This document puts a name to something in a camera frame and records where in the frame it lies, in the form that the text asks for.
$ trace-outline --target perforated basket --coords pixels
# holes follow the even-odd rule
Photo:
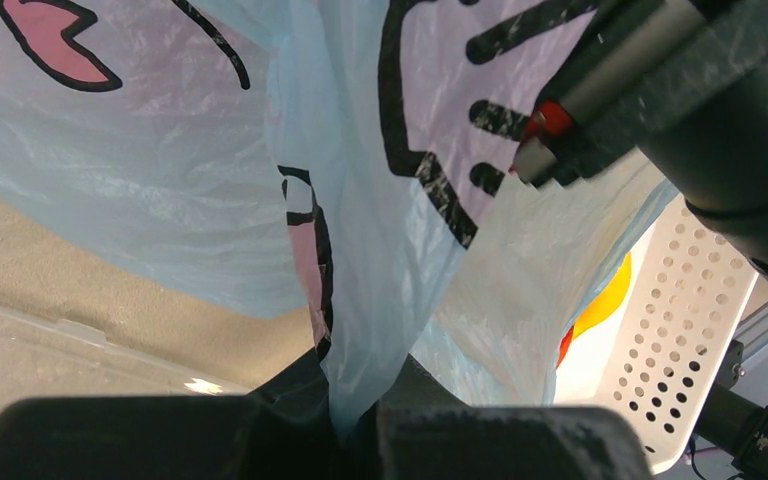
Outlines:
[[[756,279],[744,258],[677,198],[652,228],[595,394],[575,403],[619,412],[637,431],[652,471],[671,467]]]

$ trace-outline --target clear plastic container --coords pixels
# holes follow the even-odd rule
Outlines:
[[[0,413],[32,397],[245,394],[249,389],[107,342],[103,332],[0,307]]]

